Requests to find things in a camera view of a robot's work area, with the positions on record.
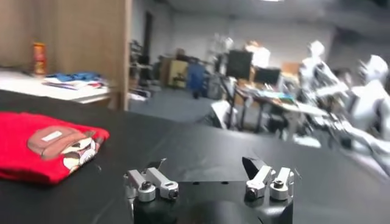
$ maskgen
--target metal bracket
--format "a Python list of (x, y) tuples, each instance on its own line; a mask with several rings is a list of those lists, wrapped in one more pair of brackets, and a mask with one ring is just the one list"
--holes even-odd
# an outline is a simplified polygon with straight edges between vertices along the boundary
[(272, 170), (272, 167), (263, 166), (252, 180), (246, 182), (245, 197), (250, 201), (264, 197), (266, 185), (274, 179), (275, 174), (276, 172)]
[(166, 178), (156, 168), (148, 168), (145, 179), (159, 188), (161, 198), (175, 200), (179, 196), (179, 184)]
[(137, 170), (127, 171), (126, 196), (128, 199), (138, 197), (139, 201), (149, 202), (156, 197), (156, 187), (150, 181), (146, 181)]
[(269, 193), (271, 198), (279, 201), (287, 200), (294, 196), (294, 172), (289, 168), (282, 167), (278, 177), (270, 184)]

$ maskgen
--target white robot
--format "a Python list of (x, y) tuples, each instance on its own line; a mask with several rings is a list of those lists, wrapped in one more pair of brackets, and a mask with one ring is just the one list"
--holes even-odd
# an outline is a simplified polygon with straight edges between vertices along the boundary
[(322, 61), (321, 55), (325, 51), (324, 45), (315, 41), (308, 46), (309, 57), (303, 59), (299, 69), (300, 86), (302, 92), (299, 100), (303, 103), (315, 105), (315, 99), (310, 99), (316, 88), (339, 83), (337, 77), (330, 68)]
[(371, 155), (390, 174), (390, 96), (385, 90), (389, 68), (377, 55), (362, 63), (360, 77), (363, 86), (347, 89), (343, 83), (318, 89), (316, 97), (347, 93), (343, 121), (330, 124), (337, 134), (352, 139), (353, 151)]

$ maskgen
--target red t-shirt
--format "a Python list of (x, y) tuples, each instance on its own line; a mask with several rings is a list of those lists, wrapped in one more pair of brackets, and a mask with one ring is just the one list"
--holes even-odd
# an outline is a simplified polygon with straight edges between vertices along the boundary
[(29, 113), (0, 113), (0, 177), (57, 184), (92, 159), (101, 128)]

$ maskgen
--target black table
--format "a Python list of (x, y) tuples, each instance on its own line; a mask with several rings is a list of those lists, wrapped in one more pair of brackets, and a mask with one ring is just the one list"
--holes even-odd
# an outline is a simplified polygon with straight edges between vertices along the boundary
[(336, 152), (46, 97), (22, 98), (0, 103), (0, 110), (94, 125), (111, 137), (94, 160), (58, 186), (1, 180), (2, 223), (129, 223), (126, 170), (167, 158), (161, 170), (176, 181), (247, 180), (242, 156), (261, 158), (277, 170), (297, 169), (302, 180), (295, 186), (294, 223), (389, 223), (389, 182)]

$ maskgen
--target desk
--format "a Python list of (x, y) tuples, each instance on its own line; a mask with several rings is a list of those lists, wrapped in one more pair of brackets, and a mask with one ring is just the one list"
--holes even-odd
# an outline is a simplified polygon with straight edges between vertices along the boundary
[[(266, 103), (269, 103), (275, 107), (281, 108), (285, 114), (284, 117), (287, 118), (289, 125), (288, 125), (288, 136), (287, 141), (292, 141), (293, 136), (297, 131), (298, 124), (299, 124), (299, 118), (302, 114), (307, 114), (311, 116), (329, 116), (329, 114), (321, 110), (319, 108), (297, 102), (295, 105), (291, 105), (288, 103), (275, 103), (272, 99), (267, 97), (260, 97), (256, 94), (248, 93), (247, 91), (241, 89), (240, 87), (236, 87), (236, 93), (243, 98), (244, 101), (246, 101), (249, 97), (253, 98), (253, 101), (258, 102), (260, 105), (257, 125), (256, 125), (256, 132), (259, 133), (261, 130), (261, 119), (263, 114), (263, 105)], [(240, 121), (240, 125), (244, 125), (244, 118), (246, 113), (246, 107), (243, 108), (243, 116)]]
[(261, 132), (261, 120), (263, 118), (263, 109), (264, 109), (264, 104), (266, 103), (271, 103), (271, 104), (274, 104), (269, 98), (264, 98), (264, 97), (258, 97), (256, 96), (255, 94), (250, 94), (248, 93), (247, 91), (241, 89), (239, 86), (236, 86), (235, 87), (235, 93), (237, 93), (244, 101), (244, 105), (243, 105), (243, 114), (241, 116), (241, 120), (240, 120), (240, 126), (241, 126), (241, 129), (244, 127), (244, 119), (245, 119), (245, 115), (246, 115), (246, 101), (247, 99), (249, 99), (250, 97), (253, 98), (253, 101), (254, 102), (257, 102), (259, 104), (259, 112), (258, 112), (258, 117), (257, 117), (257, 123), (256, 123), (256, 130), (255, 130), (255, 133), (260, 133)]
[(33, 96), (46, 96), (79, 103), (92, 103), (110, 97), (108, 88), (72, 90), (42, 85), (42, 79), (29, 77), (19, 72), (0, 71), (0, 90)]
[(0, 180), (2, 223), (130, 223), (122, 186), (126, 170), (167, 158), (161, 171), (175, 181), (243, 181), (242, 156), (261, 158), (277, 170), (298, 170), (302, 180), (297, 178), (294, 186), (294, 223), (390, 220), (390, 181), (370, 175), (336, 151), (48, 97), (21, 95), (15, 102), (0, 103), (0, 110), (45, 114), (111, 134), (95, 159), (58, 186)]

